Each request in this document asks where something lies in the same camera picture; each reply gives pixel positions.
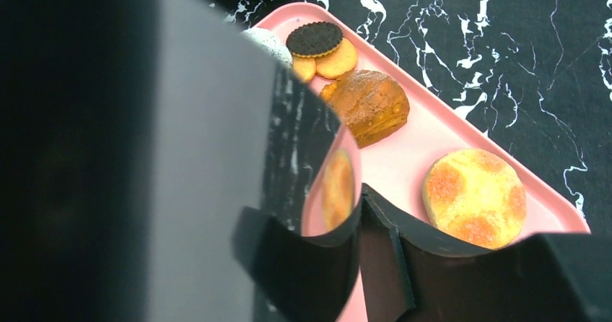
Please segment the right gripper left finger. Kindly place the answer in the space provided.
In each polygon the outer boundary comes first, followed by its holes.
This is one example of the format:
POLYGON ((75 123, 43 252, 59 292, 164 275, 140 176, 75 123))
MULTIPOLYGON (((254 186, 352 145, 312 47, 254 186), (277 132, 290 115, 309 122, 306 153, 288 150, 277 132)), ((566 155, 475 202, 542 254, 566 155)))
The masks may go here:
POLYGON ((233 208, 232 257, 249 279, 248 307, 232 306, 233 321, 336 321, 359 271, 357 206, 335 230, 302 236, 271 213, 233 208))

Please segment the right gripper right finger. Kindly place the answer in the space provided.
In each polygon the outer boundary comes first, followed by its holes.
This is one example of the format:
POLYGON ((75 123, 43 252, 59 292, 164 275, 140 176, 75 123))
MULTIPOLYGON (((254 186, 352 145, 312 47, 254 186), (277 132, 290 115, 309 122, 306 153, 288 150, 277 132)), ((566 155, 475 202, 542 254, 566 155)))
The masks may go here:
POLYGON ((370 321, 609 321, 611 239, 536 233, 491 251, 362 187, 360 266, 370 321))

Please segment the orange sugared bun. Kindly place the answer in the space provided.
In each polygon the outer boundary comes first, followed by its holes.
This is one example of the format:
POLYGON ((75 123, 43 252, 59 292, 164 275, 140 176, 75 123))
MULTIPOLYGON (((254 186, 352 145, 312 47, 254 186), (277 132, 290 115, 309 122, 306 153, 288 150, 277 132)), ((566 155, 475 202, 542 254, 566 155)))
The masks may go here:
POLYGON ((459 149, 439 158, 421 195, 430 222, 473 245, 498 249, 521 232, 526 192, 514 168, 483 149, 459 149))

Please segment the pink serving tray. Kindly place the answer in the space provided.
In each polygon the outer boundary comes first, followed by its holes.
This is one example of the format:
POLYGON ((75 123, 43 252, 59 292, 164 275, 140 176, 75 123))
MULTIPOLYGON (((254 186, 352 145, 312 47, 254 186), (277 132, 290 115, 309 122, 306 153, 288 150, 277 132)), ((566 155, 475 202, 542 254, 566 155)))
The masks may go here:
MULTIPOLYGON (((399 131, 361 151, 363 185, 375 189, 401 211, 429 224, 421 186, 429 166, 438 158, 464 147, 485 149, 509 163, 526 190, 527 219, 517 243, 536 233, 589 234, 587 223, 554 189, 483 135, 348 27, 344 35, 358 51, 359 68, 378 70, 394 78, 406 92, 411 110, 399 131)), ((342 321, 370 321, 358 278, 342 321)))

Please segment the metal tongs black handle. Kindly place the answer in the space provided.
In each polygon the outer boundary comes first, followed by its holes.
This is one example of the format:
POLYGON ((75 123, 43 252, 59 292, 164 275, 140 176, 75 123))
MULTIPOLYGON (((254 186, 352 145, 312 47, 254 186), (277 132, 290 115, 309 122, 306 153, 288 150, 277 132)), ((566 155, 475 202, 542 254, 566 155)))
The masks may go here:
POLYGON ((233 321, 233 208, 335 230, 347 129, 205 0, 1 0, 1 319, 233 321))

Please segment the grey powdered cake ball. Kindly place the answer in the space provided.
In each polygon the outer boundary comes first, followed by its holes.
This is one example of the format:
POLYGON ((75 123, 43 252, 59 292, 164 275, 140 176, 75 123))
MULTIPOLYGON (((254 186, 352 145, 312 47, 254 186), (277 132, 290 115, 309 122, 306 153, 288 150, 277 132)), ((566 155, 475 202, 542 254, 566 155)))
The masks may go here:
POLYGON ((285 66, 292 68, 293 58, 289 49, 273 32, 261 27, 251 27, 243 30, 241 34, 285 66))

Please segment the brown bread bun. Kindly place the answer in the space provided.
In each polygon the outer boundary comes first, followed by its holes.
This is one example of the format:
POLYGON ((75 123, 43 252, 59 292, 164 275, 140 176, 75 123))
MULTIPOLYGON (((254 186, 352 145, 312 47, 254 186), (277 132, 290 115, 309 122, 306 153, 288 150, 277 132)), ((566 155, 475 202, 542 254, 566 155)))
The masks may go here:
POLYGON ((410 104, 403 88, 387 74, 351 71, 327 84, 320 97, 349 127, 358 147, 364 148, 404 126, 410 104))

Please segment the plain orange biscuit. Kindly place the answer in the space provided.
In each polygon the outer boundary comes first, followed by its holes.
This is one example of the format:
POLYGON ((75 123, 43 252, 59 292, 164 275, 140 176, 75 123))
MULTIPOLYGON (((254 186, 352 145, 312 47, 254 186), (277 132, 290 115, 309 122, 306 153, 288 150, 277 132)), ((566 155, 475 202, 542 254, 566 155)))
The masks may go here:
POLYGON ((301 81, 309 83, 316 75, 316 59, 299 56, 292 57, 292 70, 301 81))
POLYGON ((358 62, 358 53, 352 42, 343 38, 338 48, 315 60, 316 74, 326 79, 337 79, 352 71, 358 62))

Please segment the black sandwich cookie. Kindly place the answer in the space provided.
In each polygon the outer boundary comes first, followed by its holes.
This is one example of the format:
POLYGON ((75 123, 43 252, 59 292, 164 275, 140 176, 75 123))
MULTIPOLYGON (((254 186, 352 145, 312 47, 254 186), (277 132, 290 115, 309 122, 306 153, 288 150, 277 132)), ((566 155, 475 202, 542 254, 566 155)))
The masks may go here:
POLYGON ((317 58, 335 51, 344 33, 332 22, 311 22, 302 25, 288 35, 286 47, 294 56, 317 58))

